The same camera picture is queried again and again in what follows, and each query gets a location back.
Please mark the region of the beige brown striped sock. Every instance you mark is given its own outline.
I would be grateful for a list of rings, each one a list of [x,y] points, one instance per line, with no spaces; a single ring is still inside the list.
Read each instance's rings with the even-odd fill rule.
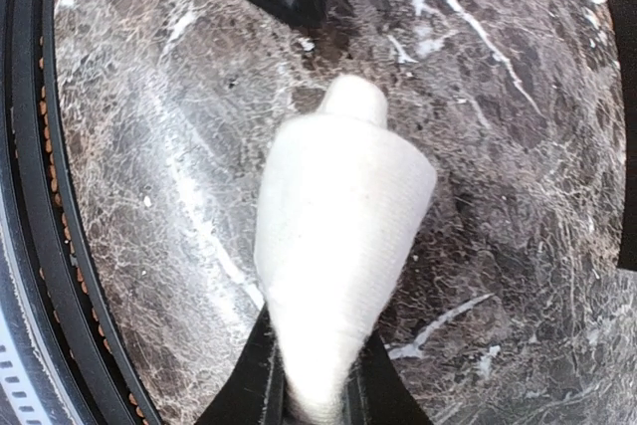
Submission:
[[[285,121],[259,190],[254,262],[293,412],[335,424],[349,371],[386,307],[437,173],[389,130],[373,83],[337,77],[319,107]]]

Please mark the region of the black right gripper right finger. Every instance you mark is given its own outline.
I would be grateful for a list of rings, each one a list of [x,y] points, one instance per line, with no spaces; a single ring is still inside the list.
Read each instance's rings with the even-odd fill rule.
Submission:
[[[343,395],[343,423],[433,424],[401,381],[378,332],[369,337],[350,371]]]

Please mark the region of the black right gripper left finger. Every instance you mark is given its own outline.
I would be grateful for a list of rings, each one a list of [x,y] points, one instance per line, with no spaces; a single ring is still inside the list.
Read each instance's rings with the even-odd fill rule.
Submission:
[[[286,380],[266,307],[260,311],[240,357],[197,425],[281,425]]]

